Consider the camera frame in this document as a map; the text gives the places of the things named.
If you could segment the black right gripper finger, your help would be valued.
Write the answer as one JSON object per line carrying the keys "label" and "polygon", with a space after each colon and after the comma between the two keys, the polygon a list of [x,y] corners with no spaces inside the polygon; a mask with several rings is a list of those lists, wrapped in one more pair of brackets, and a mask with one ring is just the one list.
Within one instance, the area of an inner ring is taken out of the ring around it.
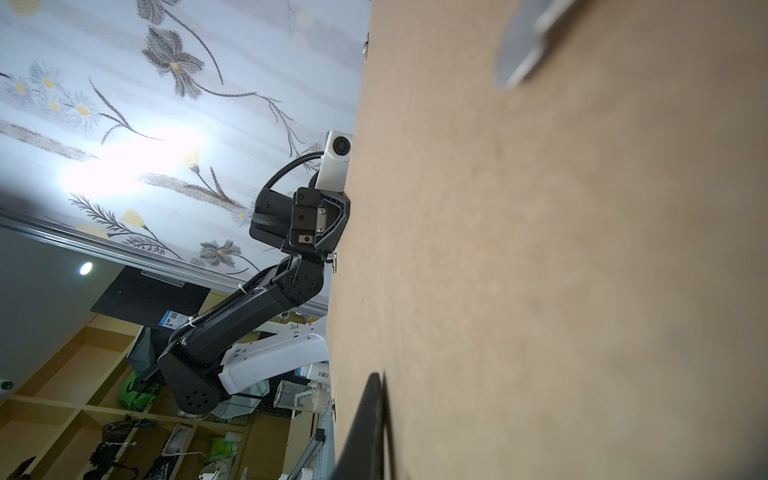
{"label": "black right gripper finger", "polygon": [[384,390],[379,373],[367,379],[333,479],[384,478]]}

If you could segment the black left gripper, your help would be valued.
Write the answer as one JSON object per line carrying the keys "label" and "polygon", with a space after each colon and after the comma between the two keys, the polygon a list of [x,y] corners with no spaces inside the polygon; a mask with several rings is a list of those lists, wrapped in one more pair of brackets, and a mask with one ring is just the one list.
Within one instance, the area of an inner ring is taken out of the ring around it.
{"label": "black left gripper", "polygon": [[350,212],[351,201],[344,192],[302,187],[289,197],[263,188],[255,202],[249,234],[284,253],[330,255]]}

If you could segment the brown wooden backing board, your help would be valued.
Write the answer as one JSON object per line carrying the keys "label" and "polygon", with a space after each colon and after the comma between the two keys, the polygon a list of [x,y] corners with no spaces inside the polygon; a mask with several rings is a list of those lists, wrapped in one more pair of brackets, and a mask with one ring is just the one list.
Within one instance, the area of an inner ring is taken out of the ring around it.
{"label": "brown wooden backing board", "polygon": [[376,1],[328,342],[398,479],[767,475],[767,5]]}

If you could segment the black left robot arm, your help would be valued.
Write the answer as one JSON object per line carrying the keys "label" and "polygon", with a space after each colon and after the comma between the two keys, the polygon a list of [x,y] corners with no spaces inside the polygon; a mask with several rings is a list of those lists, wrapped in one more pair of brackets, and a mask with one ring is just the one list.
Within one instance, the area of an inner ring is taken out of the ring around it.
{"label": "black left robot arm", "polygon": [[208,413],[239,393],[238,387],[222,378],[226,363],[255,361],[262,365],[265,359],[236,353],[233,346],[273,317],[320,293],[325,266],[350,213],[351,201],[342,191],[302,187],[288,197],[262,189],[249,233],[286,256],[171,335],[157,364],[184,412]]}

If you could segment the wooden shelf unit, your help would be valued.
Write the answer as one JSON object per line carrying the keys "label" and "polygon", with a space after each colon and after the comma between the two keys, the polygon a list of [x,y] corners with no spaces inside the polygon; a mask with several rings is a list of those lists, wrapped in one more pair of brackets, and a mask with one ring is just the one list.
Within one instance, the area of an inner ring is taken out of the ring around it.
{"label": "wooden shelf unit", "polygon": [[223,440],[238,442],[232,479],[277,479],[289,473],[313,436],[318,420],[307,413],[266,408],[230,420],[186,418],[167,389],[140,411],[119,402],[131,374],[127,356],[135,324],[96,315],[69,338],[15,394],[1,403],[1,476],[18,471],[33,479],[80,479],[92,470],[91,454],[103,428],[126,417],[148,419],[132,427],[115,454],[122,469],[107,479],[143,478],[174,434],[179,455],[172,479],[196,479]]}

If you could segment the black wall panel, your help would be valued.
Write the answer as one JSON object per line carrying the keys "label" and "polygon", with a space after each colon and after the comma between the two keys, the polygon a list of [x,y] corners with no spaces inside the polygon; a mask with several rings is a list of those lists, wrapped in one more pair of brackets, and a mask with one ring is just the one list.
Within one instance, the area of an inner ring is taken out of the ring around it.
{"label": "black wall panel", "polygon": [[91,307],[95,314],[175,330],[198,314],[210,289],[124,267]]}

